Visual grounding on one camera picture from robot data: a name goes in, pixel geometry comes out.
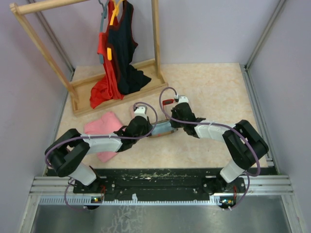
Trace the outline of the pink shirt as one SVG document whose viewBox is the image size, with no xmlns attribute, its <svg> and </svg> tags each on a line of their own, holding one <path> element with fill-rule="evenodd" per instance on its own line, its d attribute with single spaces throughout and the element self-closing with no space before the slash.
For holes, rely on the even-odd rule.
<svg viewBox="0 0 311 233">
<path fill-rule="evenodd" d="M 113 112 L 103 114 L 99 119 L 89 122 L 84 126 L 84 133 L 86 134 L 110 134 L 118 131 L 123 124 Z M 98 152 L 98 159 L 105 163 L 112 159 L 117 152 Z"/>
</svg>

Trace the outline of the red sunglasses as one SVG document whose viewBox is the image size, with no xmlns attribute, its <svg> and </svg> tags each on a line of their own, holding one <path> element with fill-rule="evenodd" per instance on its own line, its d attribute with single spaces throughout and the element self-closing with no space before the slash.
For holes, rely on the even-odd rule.
<svg viewBox="0 0 311 233">
<path fill-rule="evenodd" d="M 170 105 L 170 104 L 173 104 L 175 103 L 175 99 L 167 99 L 167 100 L 163 100 L 162 101 L 162 106 L 166 106 L 166 105 Z"/>
</svg>

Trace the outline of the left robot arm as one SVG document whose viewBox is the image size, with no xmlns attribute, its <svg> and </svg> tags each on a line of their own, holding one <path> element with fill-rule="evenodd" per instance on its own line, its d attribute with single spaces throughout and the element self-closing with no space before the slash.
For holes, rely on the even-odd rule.
<svg viewBox="0 0 311 233">
<path fill-rule="evenodd" d="M 127 126 L 111 134 L 80 134 L 70 129 L 45 151 L 45 162 L 58 177 L 70 177 L 94 193 L 101 187 L 101 180 L 94 170 L 82 163 L 87 154 L 98 152 L 123 152 L 140 139 L 151 134 L 154 127 L 149 118 L 136 116 Z"/>
</svg>

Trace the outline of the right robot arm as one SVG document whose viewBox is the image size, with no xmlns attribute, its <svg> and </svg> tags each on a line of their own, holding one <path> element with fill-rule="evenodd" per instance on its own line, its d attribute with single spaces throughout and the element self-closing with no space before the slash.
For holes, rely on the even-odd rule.
<svg viewBox="0 0 311 233">
<path fill-rule="evenodd" d="M 227 146 L 231 160 L 222 168 L 217 180 L 221 191 L 230 191 L 234 180 L 243 173 L 253 177 L 260 174 L 259 159 L 267 154 L 269 148 L 249 121 L 241 120 L 233 125 L 209 122 L 196 117 L 186 102 L 177 104 L 171 113 L 172 127 L 182 128 L 195 138 L 212 139 Z"/>
</svg>

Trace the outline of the brown glasses case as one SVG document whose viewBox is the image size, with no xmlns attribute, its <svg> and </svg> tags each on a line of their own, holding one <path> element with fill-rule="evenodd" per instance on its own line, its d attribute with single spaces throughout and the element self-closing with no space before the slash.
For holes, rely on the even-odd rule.
<svg viewBox="0 0 311 233">
<path fill-rule="evenodd" d="M 161 136 L 165 136 L 165 135 L 175 133 L 177 131 L 178 131 L 177 128 L 173 128 L 171 126 L 170 120 L 166 119 L 166 120 L 162 120 L 162 121 L 157 122 L 154 130 L 151 132 L 149 137 L 151 137 L 151 138 L 161 137 Z"/>
</svg>

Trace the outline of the small blue cloth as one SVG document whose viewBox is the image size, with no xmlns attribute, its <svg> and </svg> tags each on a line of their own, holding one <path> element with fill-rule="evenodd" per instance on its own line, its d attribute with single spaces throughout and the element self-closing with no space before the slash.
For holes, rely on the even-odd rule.
<svg viewBox="0 0 311 233">
<path fill-rule="evenodd" d="M 154 130 L 152 131 L 152 136 L 158 136 L 164 133 L 169 133 L 172 130 L 171 124 L 169 121 L 166 122 L 159 122 L 155 126 Z"/>
</svg>

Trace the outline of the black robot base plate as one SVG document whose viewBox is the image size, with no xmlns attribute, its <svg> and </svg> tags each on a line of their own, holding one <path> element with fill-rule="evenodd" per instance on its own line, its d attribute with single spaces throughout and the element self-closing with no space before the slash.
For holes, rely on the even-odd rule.
<svg viewBox="0 0 311 233">
<path fill-rule="evenodd" d="M 233 196 L 246 190 L 242 177 L 227 183 L 218 168 L 97 169 L 97 180 L 90 186 L 49 172 L 44 184 L 70 186 L 74 194 L 91 194 L 95 202 L 130 200 L 136 194 L 141 201 L 209 200 L 214 194 Z"/>
</svg>

